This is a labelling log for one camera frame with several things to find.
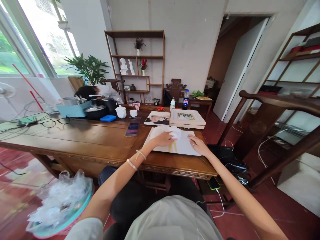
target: dark pants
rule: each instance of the dark pants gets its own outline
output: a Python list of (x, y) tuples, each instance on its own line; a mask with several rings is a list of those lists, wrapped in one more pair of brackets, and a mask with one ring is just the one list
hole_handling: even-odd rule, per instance
[[(99, 185), (101, 186), (116, 170), (115, 167), (106, 166), (99, 175)], [(207, 204), (191, 178), (171, 176), (170, 183), (168, 196), (180, 195), (198, 202), (197, 204), (207, 213)], [(131, 179), (111, 204), (110, 214), (116, 224), (108, 229), (108, 238), (124, 239), (132, 222), (158, 200), (154, 190)]]

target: wooden bookshelf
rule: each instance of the wooden bookshelf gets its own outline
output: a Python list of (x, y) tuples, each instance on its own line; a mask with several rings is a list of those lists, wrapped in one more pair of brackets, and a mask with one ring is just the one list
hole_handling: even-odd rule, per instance
[[(117, 79), (121, 79), (123, 80), (123, 78), (131, 78), (131, 77), (141, 77), (141, 80), (144, 80), (143, 78), (145, 78), (146, 81), (146, 89), (145, 90), (136, 90), (136, 91), (123, 91), (120, 90), (121, 93), (123, 93), (124, 96), (124, 101), (125, 103), (127, 103), (126, 101), (126, 93), (136, 93), (136, 94), (140, 94), (140, 102), (141, 104), (143, 104), (144, 102), (144, 94), (150, 92), (150, 87), (152, 86), (161, 86), (162, 87), (162, 93), (163, 93), (163, 87), (164, 87), (164, 59), (165, 59), (165, 35), (164, 35), (164, 31), (163, 30), (159, 30), (159, 31), (105, 31), (105, 36), (106, 36), (106, 40), (107, 40), (107, 44), (108, 44), (108, 49), (109, 49), (109, 54), (111, 56), (111, 62), (112, 62), (112, 68), (113, 68), (113, 72), (114, 75), (116, 76)], [(116, 45), (116, 38), (158, 38), (158, 39), (162, 39), (162, 51), (163, 54), (162, 55), (119, 55), (118, 51), (117, 51), (117, 45)], [(111, 51), (110, 49), (110, 41), (112, 41), (112, 45), (114, 46), (114, 51)], [(119, 74), (120, 72), (120, 58), (124, 58), (124, 59), (136, 59), (136, 64), (137, 64), (137, 73), (138, 75), (121, 75)], [(141, 59), (147, 59), (147, 60), (162, 60), (162, 83), (150, 83), (150, 76), (142, 76), (140, 75), (140, 69), (139, 69), (139, 63), (138, 60)], [(115, 61), (118, 62), (118, 66), (119, 66), (119, 70), (115, 69)], [(163, 96), (161, 97), (161, 105), (163, 105)]]
[[(291, 65), (292, 62), (298, 61), (298, 60), (320, 58), (320, 52), (312, 53), (312, 54), (304, 54), (303, 52), (298, 52), (295, 56), (291, 56), (291, 57), (287, 57), (287, 56), (283, 57), (283, 53), (287, 49), (290, 41), (292, 40), (292, 38), (294, 36), (304, 36), (305, 38), (304, 38), (303, 42), (305, 42), (305, 41), (307, 41), (307, 39), (309, 38), (309, 36), (311, 34), (314, 34), (314, 33), (317, 33), (317, 32), (320, 32), (320, 24), (316, 24), (316, 25), (311, 26), (309, 28), (305, 28), (305, 29), (302, 29), (302, 30), (300, 30), (298, 32), (292, 33), (290, 38), (286, 42), (285, 46), (281, 50), (277, 60), (273, 64), (271, 70), (269, 71), (267, 77), (265, 78), (265, 80), (263, 82), (263, 85), (265, 85), (266, 82), (273, 82), (274, 83), (273, 86), (277, 86), (279, 83), (289, 83), (289, 84), (297, 84), (297, 83), (299, 83), (299, 84), (309, 84), (309, 85), (313, 84), (313, 85), (315, 85), (315, 88), (312, 91), (312, 93), (308, 96), (308, 99), (306, 99), (306, 101), (310, 101), (314, 97), (314, 94), (320, 89), (320, 82), (307, 82), (307, 80), (312, 75), (312, 73), (320, 66), (320, 60), (317, 61), (317, 63), (313, 66), (313, 68), (310, 70), (310, 72), (306, 75), (306, 77), (304, 79), (301, 79), (300, 82), (296, 82), (296, 81), (281, 81), (281, 78), (283, 77), (285, 72), (288, 70), (288, 68), (289, 68), (289, 66)], [(276, 65), (277, 65), (277, 63), (279, 61), (285, 61), (285, 62), (288, 62), (288, 64), (283, 69), (283, 71), (280, 74), (280, 76), (278, 77), (278, 79), (269, 80), (268, 78), (270, 77), (272, 71), (274, 70), (274, 68), (276, 67)], [(250, 114), (250, 112), (249, 112), (253, 102), (254, 102), (254, 100), (251, 101), (246, 113), (244, 114), (243, 118), (241, 119), (241, 121), (239, 123), (239, 127), (241, 127), (242, 129), (244, 129), (244, 123), (246, 123), (245, 125), (247, 125), (247, 123), (250, 122), (253, 119), (252, 114)], [(286, 121), (284, 123), (287, 123), (293, 117), (293, 115), (296, 112), (297, 111), (293, 111), (293, 113), (286, 119)]]

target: smartphone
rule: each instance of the smartphone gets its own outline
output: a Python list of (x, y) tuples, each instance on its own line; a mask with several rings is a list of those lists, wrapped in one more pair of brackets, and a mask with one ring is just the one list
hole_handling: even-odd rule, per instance
[(139, 130), (139, 122), (131, 122), (129, 127), (127, 128), (126, 134), (124, 136), (126, 137), (134, 137), (138, 135)]
[(209, 181), (207, 181), (207, 183), (211, 190), (216, 190), (220, 188), (220, 184), (218, 183), (215, 177), (212, 177)]

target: wooden desk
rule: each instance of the wooden desk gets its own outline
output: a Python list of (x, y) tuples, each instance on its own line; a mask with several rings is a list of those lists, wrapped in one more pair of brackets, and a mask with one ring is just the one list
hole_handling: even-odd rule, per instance
[[(127, 117), (130, 116), (130, 108), (127, 107)], [(73, 119), (65, 125), (57, 122), (56, 127), (49, 129), (41, 124), (21, 129), (18, 133), (13, 133), (18, 130), (14, 129), (0, 134), (0, 146), (32, 153), (55, 176), (54, 170), (66, 169), (74, 174), (82, 169), (86, 176), (97, 178), (106, 165), (119, 167), (142, 148), (151, 129), (143, 125), (149, 113), (150, 110), (139, 111), (141, 119), (117, 118), (113, 122)], [(61, 115), (50, 118), (56, 120)], [(124, 136), (130, 121), (141, 123), (136, 137)], [(14, 123), (3, 123), (0, 131), (15, 126)], [(200, 130), (193, 131), (204, 140)], [(48, 156), (53, 156), (59, 164), (54, 164)], [(139, 169), (198, 179), (217, 176), (205, 157), (160, 152), (151, 152)]]
[(189, 97), (189, 104), (188, 104), (188, 109), (191, 109), (191, 104), (198, 104), (198, 105), (208, 105), (208, 111), (205, 117), (205, 121), (207, 120), (207, 117), (209, 115), (210, 109), (212, 107), (213, 100), (200, 100), (200, 99), (194, 99), (192, 95)]

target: black hair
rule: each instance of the black hair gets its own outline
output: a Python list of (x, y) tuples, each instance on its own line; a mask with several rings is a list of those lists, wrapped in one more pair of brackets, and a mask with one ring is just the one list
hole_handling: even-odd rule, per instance
[(82, 86), (78, 89), (78, 91), (74, 94), (74, 96), (89, 98), (89, 95), (96, 95), (96, 91), (94, 86)]

